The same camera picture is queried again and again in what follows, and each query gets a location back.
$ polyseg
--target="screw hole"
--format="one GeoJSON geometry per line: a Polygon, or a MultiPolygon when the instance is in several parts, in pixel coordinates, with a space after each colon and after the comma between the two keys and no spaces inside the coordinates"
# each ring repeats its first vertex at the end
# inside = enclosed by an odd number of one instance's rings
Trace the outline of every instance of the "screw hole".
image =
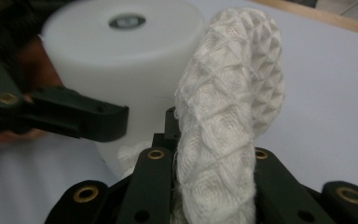
{"type": "Polygon", "coordinates": [[[146,222],[149,218],[150,214],[145,210],[137,212],[134,216],[135,221],[139,223],[146,222]]]}
{"type": "Polygon", "coordinates": [[[161,150],[152,150],[149,153],[147,153],[147,157],[152,160],[158,160],[164,157],[164,152],[161,150]]]}
{"type": "Polygon", "coordinates": [[[98,188],[95,186],[85,186],[78,189],[74,194],[74,201],[77,203],[88,203],[98,195],[98,188]]]}
{"type": "Polygon", "coordinates": [[[337,194],[349,203],[358,204],[358,191],[350,188],[341,187],[337,189],[337,194]]]}
{"type": "Polygon", "coordinates": [[[260,160],[265,160],[266,158],[269,157],[269,154],[268,154],[267,152],[265,152],[265,151],[262,151],[262,150],[260,150],[260,149],[257,149],[257,150],[255,151],[255,157],[256,157],[257,159],[260,159],[260,160]]]}
{"type": "Polygon", "coordinates": [[[303,221],[306,221],[306,222],[314,222],[315,221],[315,217],[313,216],[313,214],[308,211],[300,210],[297,212],[297,215],[303,221]]]}

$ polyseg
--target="woven textile tube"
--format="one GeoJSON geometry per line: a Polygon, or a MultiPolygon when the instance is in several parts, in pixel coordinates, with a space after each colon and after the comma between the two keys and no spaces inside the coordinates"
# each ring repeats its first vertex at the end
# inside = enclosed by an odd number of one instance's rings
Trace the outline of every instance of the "woven textile tube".
{"type": "Polygon", "coordinates": [[[172,223],[255,223],[254,139],[284,98],[281,36],[252,8],[216,14],[176,92],[172,223]]]}

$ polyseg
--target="brass insert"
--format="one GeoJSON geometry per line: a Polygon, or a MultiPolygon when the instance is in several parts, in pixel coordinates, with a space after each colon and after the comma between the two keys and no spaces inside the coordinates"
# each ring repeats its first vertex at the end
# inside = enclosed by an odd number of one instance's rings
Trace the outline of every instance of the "brass insert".
{"type": "Polygon", "coordinates": [[[81,187],[74,194],[74,201],[77,203],[88,203],[98,195],[98,188],[93,185],[81,187]]]}
{"type": "Polygon", "coordinates": [[[255,150],[255,157],[260,160],[265,160],[269,157],[269,154],[263,150],[256,149],[255,150]]]}
{"type": "Polygon", "coordinates": [[[164,152],[158,149],[154,149],[147,153],[147,157],[152,160],[158,160],[164,157],[164,152]]]}
{"type": "Polygon", "coordinates": [[[5,105],[14,105],[19,101],[16,95],[10,92],[4,92],[0,95],[0,102],[5,105]]]}
{"type": "Polygon", "coordinates": [[[337,194],[339,197],[341,197],[343,200],[350,202],[350,203],[356,203],[358,204],[358,191],[347,188],[347,187],[340,187],[337,189],[337,194]]]}

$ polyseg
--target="white cylinder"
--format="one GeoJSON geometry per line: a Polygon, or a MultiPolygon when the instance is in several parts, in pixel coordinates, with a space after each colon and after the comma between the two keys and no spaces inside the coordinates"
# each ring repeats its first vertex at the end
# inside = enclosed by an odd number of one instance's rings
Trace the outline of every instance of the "white cylinder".
{"type": "Polygon", "coordinates": [[[165,111],[204,29],[201,14],[176,0],[93,0],[69,4],[48,19],[45,50],[63,84],[88,97],[130,108],[127,134],[98,143],[121,176],[121,147],[162,133],[165,111]]]}

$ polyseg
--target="white table surface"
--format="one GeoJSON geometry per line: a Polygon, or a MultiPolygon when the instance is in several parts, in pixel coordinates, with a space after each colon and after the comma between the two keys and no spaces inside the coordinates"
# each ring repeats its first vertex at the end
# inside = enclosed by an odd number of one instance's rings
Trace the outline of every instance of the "white table surface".
{"type": "MultiPolygon", "coordinates": [[[[266,11],[282,32],[286,99],[256,141],[304,185],[345,180],[358,185],[358,34],[241,0],[191,0],[208,21],[227,7],[266,11]]],[[[0,146],[0,224],[43,223],[51,207],[83,180],[112,185],[95,146],[49,134],[0,146]]]]}

